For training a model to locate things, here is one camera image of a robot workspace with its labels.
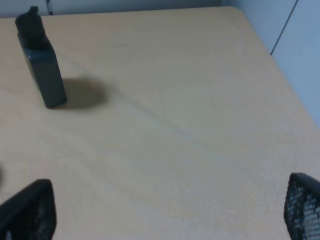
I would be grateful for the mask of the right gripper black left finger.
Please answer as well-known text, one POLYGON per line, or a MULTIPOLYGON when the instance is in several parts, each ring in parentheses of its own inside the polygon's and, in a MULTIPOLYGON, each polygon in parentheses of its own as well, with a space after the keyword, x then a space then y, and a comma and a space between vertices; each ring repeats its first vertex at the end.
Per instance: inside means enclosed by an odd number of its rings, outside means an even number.
POLYGON ((51 240, 57 226, 52 182, 37 179, 0 205, 2 240, 51 240))

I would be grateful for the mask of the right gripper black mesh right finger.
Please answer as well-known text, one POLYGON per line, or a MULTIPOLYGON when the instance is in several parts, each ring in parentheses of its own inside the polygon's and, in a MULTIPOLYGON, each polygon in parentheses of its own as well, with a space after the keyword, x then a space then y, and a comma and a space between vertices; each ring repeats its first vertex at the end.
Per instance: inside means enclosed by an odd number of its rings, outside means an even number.
POLYGON ((320 182, 301 172, 289 176, 283 211, 292 240, 320 238, 320 182))

